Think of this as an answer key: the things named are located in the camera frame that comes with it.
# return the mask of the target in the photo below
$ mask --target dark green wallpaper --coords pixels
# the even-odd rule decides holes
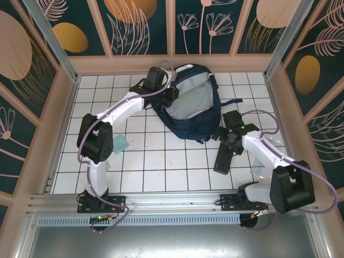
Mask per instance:
[[[165,0],[97,0],[113,55],[167,54]]]
[[[308,123],[328,181],[344,187],[344,91]]]
[[[312,7],[311,7],[311,9],[309,10],[309,12],[308,12],[306,18],[303,20],[303,22],[302,22],[302,24],[301,24],[301,26],[300,26],[298,32],[295,34],[295,36],[294,36],[294,38],[293,38],[291,44],[289,45],[288,49],[285,51],[284,56],[282,57],[282,62],[284,62],[284,60],[286,59],[286,57],[289,55],[291,49],[292,49],[293,46],[294,46],[294,43],[295,43],[296,39],[300,36],[300,34],[301,34],[303,28],[305,27],[306,23],[308,22],[308,20],[309,20],[310,17],[312,16],[313,11],[314,11],[314,9],[317,7],[319,1],[320,1],[320,0],[314,0],[314,2],[313,2],[313,4],[312,4]]]
[[[292,0],[254,0],[237,53],[271,54],[291,18],[295,4],[297,2]]]
[[[344,221],[344,202],[340,202],[338,204],[338,209],[339,209],[339,212],[342,216],[342,220]]]
[[[8,209],[7,206],[0,205],[0,228],[2,226],[2,222],[4,222],[7,209]]]
[[[36,127],[0,96],[0,191],[13,194]]]
[[[37,117],[56,70],[9,1],[0,2],[0,82]]]
[[[243,1],[222,2],[203,6],[199,0],[176,0],[176,54],[199,54],[200,48],[202,54],[229,54]]]
[[[344,3],[328,1],[286,68],[303,114],[344,76],[344,19],[340,17],[344,17]]]
[[[86,0],[39,0],[68,56],[105,55]]]

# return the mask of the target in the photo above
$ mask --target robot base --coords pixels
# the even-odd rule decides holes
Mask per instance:
[[[254,211],[262,209],[257,203],[241,202],[237,193],[220,195],[219,201],[222,211]],[[262,203],[262,205],[268,209],[267,204]]]
[[[102,196],[110,203],[125,205],[125,196],[109,196],[109,190]],[[124,213],[124,209],[116,207],[118,213]],[[101,202],[98,198],[90,195],[86,190],[84,196],[78,200],[77,213],[113,213],[113,206]]]

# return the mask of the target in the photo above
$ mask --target blue cloth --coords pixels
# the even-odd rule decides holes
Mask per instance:
[[[129,143],[124,139],[123,135],[118,135],[113,138],[113,152],[117,155],[129,147]]]

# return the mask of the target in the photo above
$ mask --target navy backpack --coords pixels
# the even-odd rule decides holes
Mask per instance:
[[[174,102],[152,103],[164,124],[180,139],[208,141],[221,122],[221,107],[242,102],[232,99],[220,102],[218,85],[208,68],[188,64],[176,69],[172,83],[179,90]]]

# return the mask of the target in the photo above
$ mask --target orange circle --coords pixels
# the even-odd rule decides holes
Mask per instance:
[[[314,56],[304,56],[297,65],[295,85],[302,95],[311,93],[320,77],[320,63]]]
[[[138,15],[140,10],[145,14],[148,20],[156,10],[156,0],[104,0],[109,12],[118,20],[124,23],[136,23],[141,19],[135,19],[135,11],[133,4],[136,6]]]

